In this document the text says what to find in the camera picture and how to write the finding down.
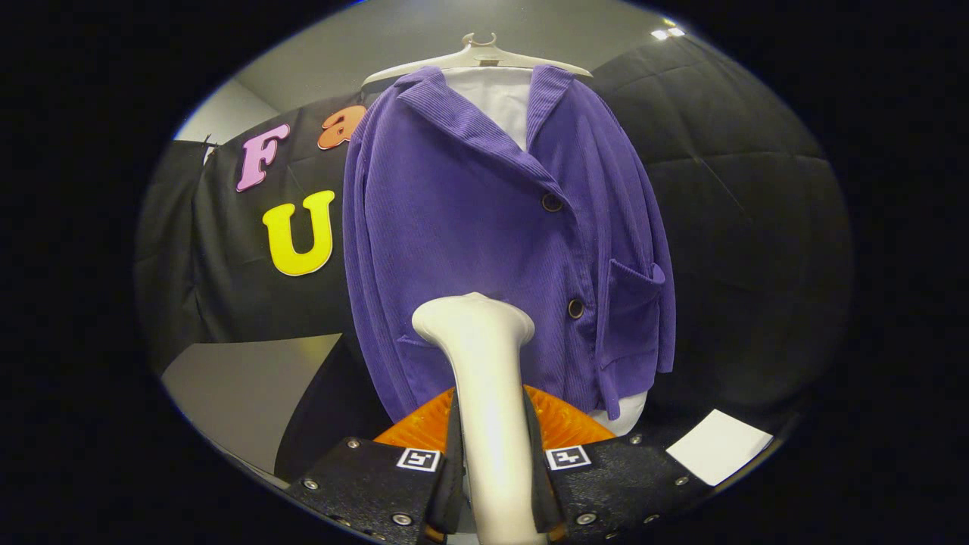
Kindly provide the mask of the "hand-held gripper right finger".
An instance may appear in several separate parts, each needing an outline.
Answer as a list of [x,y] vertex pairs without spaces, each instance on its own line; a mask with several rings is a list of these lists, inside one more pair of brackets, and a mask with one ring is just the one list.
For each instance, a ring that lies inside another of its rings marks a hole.
[[712,486],[668,452],[699,416],[647,412],[619,437],[552,394],[525,392],[541,432],[537,517],[551,543],[630,543],[712,497]]

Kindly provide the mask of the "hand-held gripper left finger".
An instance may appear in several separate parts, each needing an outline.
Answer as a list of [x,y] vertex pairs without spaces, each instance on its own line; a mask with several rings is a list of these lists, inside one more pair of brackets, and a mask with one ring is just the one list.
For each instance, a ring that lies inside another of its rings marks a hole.
[[371,543],[446,544],[467,499],[456,390],[373,441],[346,437],[288,487],[306,511]]

